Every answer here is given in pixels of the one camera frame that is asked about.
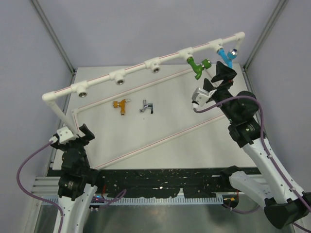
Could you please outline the green water faucet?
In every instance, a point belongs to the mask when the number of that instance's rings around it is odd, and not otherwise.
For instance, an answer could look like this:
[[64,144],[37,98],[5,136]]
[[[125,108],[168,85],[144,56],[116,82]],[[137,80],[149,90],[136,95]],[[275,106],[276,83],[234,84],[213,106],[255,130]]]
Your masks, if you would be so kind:
[[200,64],[196,64],[193,57],[187,59],[187,63],[191,66],[193,72],[195,73],[195,79],[199,80],[202,76],[204,69],[209,69],[211,67],[211,61],[204,59]]

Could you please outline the white PVC pipe frame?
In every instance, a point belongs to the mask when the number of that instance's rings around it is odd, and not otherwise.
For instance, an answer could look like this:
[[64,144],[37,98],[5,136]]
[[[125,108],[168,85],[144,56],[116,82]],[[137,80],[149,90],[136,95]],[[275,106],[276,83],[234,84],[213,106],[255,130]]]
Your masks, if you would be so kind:
[[[92,168],[179,168],[219,166],[224,153],[243,153],[233,142],[221,146],[216,139],[226,135],[228,121],[220,110],[204,115],[191,108],[191,96],[203,78],[215,73],[204,69],[199,80],[187,63],[203,51],[238,49],[245,34],[182,49],[132,67],[81,68],[74,84],[42,96],[43,100],[74,134],[86,124],[96,138],[87,147]],[[130,99],[125,115],[113,101]],[[154,113],[140,113],[143,100],[153,103]]]

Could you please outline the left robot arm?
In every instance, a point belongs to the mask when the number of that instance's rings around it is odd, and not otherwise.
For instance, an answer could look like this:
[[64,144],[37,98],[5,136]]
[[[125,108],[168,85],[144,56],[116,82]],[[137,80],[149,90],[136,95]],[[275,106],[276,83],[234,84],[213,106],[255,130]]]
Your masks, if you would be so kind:
[[84,136],[74,135],[68,127],[57,130],[50,139],[51,146],[63,152],[61,176],[58,181],[58,205],[54,232],[81,233],[95,193],[103,190],[99,170],[92,169],[85,146],[95,138],[86,124],[79,127]]

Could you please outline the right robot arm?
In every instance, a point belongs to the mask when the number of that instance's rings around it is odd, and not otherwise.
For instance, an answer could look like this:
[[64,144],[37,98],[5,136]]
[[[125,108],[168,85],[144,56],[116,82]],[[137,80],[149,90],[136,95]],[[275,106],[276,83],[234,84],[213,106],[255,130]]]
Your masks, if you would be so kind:
[[275,228],[282,229],[311,212],[311,194],[290,176],[271,148],[256,96],[249,91],[241,91],[237,96],[229,92],[236,75],[235,70],[218,61],[216,75],[212,80],[204,80],[203,90],[211,94],[209,99],[227,117],[231,138],[252,159],[267,185],[232,166],[223,170],[220,186],[224,191],[235,188],[245,193],[264,210]]

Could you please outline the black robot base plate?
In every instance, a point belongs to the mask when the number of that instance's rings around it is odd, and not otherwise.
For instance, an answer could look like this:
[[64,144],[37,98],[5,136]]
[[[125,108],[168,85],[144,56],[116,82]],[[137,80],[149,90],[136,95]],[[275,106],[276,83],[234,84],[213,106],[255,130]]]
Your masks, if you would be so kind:
[[112,198],[125,190],[125,198],[175,198],[179,192],[189,198],[215,197],[219,192],[234,192],[229,174],[237,166],[200,169],[106,169],[95,182],[97,194]]

